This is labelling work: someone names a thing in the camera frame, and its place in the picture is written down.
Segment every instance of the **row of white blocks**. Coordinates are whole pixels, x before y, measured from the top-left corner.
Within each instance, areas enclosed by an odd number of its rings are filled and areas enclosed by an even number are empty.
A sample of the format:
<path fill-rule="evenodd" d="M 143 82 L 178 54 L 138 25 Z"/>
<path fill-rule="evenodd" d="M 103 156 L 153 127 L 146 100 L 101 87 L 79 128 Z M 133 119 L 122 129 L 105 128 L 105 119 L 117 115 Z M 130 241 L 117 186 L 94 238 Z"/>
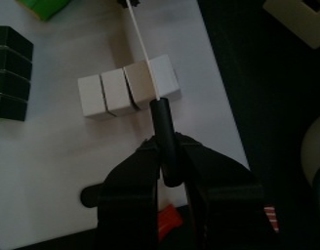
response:
<path fill-rule="evenodd" d="M 181 97 L 179 86 L 169 57 L 149 61 L 158 95 L 174 101 Z M 78 79 L 82 115 L 94 120 L 134 113 L 149 107 L 155 98 L 146 62 Z"/>

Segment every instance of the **green object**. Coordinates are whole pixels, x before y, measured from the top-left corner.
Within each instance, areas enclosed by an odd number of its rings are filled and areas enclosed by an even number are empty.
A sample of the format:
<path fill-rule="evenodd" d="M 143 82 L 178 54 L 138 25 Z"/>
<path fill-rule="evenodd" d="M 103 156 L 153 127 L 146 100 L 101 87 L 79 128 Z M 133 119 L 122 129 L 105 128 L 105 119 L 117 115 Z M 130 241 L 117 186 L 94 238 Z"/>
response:
<path fill-rule="evenodd" d="M 0 49 L 0 71 L 10 71 L 14 74 L 30 79 L 31 63 L 14 52 Z"/>
<path fill-rule="evenodd" d="M 10 72 L 0 72 L 0 95 L 26 101 L 28 82 Z"/>
<path fill-rule="evenodd" d="M 69 4 L 70 0 L 16 0 L 35 15 L 47 21 L 50 17 Z"/>
<path fill-rule="evenodd" d="M 0 26 L 0 46 L 19 53 L 28 61 L 31 60 L 32 45 L 8 26 Z"/>
<path fill-rule="evenodd" d="M 0 118 L 24 121 L 26 102 L 0 96 Z"/>

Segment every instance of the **dark green block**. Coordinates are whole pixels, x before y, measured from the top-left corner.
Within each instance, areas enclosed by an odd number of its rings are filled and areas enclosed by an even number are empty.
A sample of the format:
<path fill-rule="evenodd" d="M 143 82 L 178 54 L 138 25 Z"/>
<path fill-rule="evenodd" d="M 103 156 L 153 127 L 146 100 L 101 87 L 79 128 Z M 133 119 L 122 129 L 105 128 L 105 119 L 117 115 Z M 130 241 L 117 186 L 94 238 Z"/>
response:
<path fill-rule="evenodd" d="M 32 45 L 8 26 L 0 26 L 0 46 L 7 46 L 8 49 L 31 60 Z"/>
<path fill-rule="evenodd" d="M 7 70 L 24 79 L 30 79 L 31 63 L 14 52 L 0 49 L 0 71 Z"/>
<path fill-rule="evenodd" d="M 24 121 L 26 102 L 0 96 L 0 118 Z"/>
<path fill-rule="evenodd" d="M 27 101 L 28 82 L 8 72 L 0 72 L 0 94 Z"/>

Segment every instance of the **white block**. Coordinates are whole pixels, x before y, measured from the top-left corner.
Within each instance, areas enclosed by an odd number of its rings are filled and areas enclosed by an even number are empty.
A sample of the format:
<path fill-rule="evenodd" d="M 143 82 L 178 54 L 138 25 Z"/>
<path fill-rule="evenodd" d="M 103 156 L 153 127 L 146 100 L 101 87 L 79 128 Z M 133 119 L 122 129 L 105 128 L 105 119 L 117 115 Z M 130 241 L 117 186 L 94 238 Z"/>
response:
<path fill-rule="evenodd" d="M 139 109 L 149 108 L 149 102 L 154 99 L 154 88 L 145 61 L 125 66 L 123 73 L 135 106 Z"/>
<path fill-rule="evenodd" d="M 320 47 L 320 8 L 313 10 L 302 0 L 266 0 L 262 8 L 290 32 L 316 49 Z"/>
<path fill-rule="evenodd" d="M 94 120 L 114 117 L 105 105 L 99 76 L 91 75 L 79 78 L 78 86 L 82 115 Z"/>
<path fill-rule="evenodd" d="M 118 68 L 101 73 L 101 79 L 109 112 L 115 116 L 133 113 L 134 108 L 130 100 L 123 70 Z"/>
<path fill-rule="evenodd" d="M 177 100 L 181 97 L 181 90 L 167 55 L 151 59 L 149 64 L 159 97 L 167 98 L 169 101 Z M 146 109 L 154 99 L 154 89 L 145 61 L 125 66 L 123 72 L 133 102 L 139 109 Z"/>
<path fill-rule="evenodd" d="M 179 85 L 167 55 L 162 55 L 149 61 L 154 82 L 161 98 L 170 102 L 181 97 Z"/>

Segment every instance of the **red part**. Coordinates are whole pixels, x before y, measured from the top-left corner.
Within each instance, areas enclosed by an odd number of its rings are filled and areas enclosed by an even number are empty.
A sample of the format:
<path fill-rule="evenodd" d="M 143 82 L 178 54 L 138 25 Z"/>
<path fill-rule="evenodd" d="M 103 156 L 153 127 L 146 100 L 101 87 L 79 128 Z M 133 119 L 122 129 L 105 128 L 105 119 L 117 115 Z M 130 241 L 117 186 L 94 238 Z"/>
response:
<path fill-rule="evenodd" d="M 162 240 L 166 233 L 177 228 L 183 223 L 182 217 L 177 212 L 174 206 L 170 204 L 157 214 L 157 230 L 158 230 L 158 241 Z"/>
<path fill-rule="evenodd" d="M 272 228 L 273 228 L 274 232 L 278 232 L 280 229 L 278 229 L 278 221 L 277 221 L 277 215 L 276 215 L 274 207 L 272 205 L 265 206 L 264 207 L 264 212 L 266 214 L 266 217 L 269 219 L 269 223 L 272 225 Z"/>

